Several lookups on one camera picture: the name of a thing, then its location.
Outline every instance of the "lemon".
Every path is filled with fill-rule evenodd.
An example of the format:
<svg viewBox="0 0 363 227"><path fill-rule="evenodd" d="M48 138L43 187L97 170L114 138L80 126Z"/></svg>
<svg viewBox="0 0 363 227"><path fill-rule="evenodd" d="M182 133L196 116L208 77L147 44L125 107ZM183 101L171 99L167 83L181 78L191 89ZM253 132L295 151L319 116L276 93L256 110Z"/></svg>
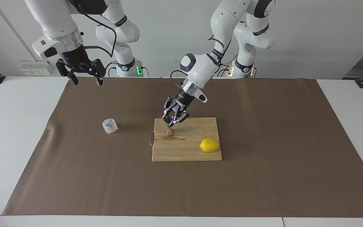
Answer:
<svg viewBox="0 0 363 227"><path fill-rule="evenodd" d="M219 142L213 138L205 138L200 143L200 148L205 152L214 152L219 148Z"/></svg>

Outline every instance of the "clear plastic cup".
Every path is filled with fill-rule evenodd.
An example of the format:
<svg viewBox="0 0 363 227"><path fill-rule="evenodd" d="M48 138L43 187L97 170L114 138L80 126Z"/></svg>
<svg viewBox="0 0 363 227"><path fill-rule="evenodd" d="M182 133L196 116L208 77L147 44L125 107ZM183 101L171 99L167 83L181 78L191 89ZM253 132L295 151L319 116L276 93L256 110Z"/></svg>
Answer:
<svg viewBox="0 0 363 227"><path fill-rule="evenodd" d="M104 120L102 126L108 134L116 132L118 130L118 126L112 118Z"/></svg>

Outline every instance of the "brown table covering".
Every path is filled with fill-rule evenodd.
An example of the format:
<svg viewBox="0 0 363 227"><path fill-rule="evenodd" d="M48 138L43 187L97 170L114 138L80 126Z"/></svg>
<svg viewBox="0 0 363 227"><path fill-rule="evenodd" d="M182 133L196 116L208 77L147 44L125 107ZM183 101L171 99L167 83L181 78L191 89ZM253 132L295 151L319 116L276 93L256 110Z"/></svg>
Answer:
<svg viewBox="0 0 363 227"><path fill-rule="evenodd" d="M177 90L69 81L3 214L363 217L363 162L315 80L213 79L188 112L217 118L223 161L152 162Z"/></svg>

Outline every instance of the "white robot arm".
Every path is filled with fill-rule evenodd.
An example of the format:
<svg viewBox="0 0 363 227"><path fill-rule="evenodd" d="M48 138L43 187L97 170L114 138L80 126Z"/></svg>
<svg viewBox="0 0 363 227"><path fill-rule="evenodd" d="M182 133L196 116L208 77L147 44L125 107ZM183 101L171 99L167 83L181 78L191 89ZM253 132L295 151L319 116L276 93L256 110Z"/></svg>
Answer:
<svg viewBox="0 0 363 227"><path fill-rule="evenodd" d="M275 0L222 0L211 17L211 29L214 34L212 40L216 41L214 49L210 54L195 55L189 53L180 61L180 68L187 73L181 89L175 98L168 97L164 105L163 119L169 126L178 122L183 122L189 117L186 112L187 107L194 100L199 99L207 102L207 97L203 94L205 84L213 77L214 72L221 66L221 60L230 44L232 34L239 43L238 61L244 65L236 65L238 69L248 71L247 66L253 63L255 49L252 46L269 48L274 40L266 32L268 29L268 14L275 4ZM248 20L245 25L238 25L239 20L247 14Z"/></svg>
<svg viewBox="0 0 363 227"><path fill-rule="evenodd" d="M108 7L102 16L110 21L106 25L116 31L117 37L104 26L96 27L96 36L111 48L115 43L114 55L118 76L142 76L140 69L142 62L133 56L131 47L127 45L127 43L138 41L140 30L125 15L121 0L109 0Z"/></svg>
<svg viewBox="0 0 363 227"><path fill-rule="evenodd" d="M126 41L124 37L135 42L139 38L138 28L127 21L121 2L107 0L25 0L27 7L30 9L33 17L41 25L43 36L33 43L33 49L43 59L59 54L62 59L56 63L61 76L67 76L77 84L78 79L75 72L84 72L95 76L99 85L103 84L102 78L106 73L105 67L99 59L89 60L86 47L83 46L82 33L79 32L76 23L71 17L71 13L82 13L86 15L104 14L107 19L116 21L113 23L121 27L117 29L121 41ZM131 38L132 32L123 32L131 30L135 37ZM130 58L132 52L129 49L126 54L118 51L117 57L121 59Z"/></svg>
<svg viewBox="0 0 363 227"><path fill-rule="evenodd" d="M238 41L239 53L233 62L231 77L248 77L251 73L256 48L269 49L274 45L274 38L267 32L268 15L275 0L251 0L246 14L246 22L236 25L234 36Z"/></svg>

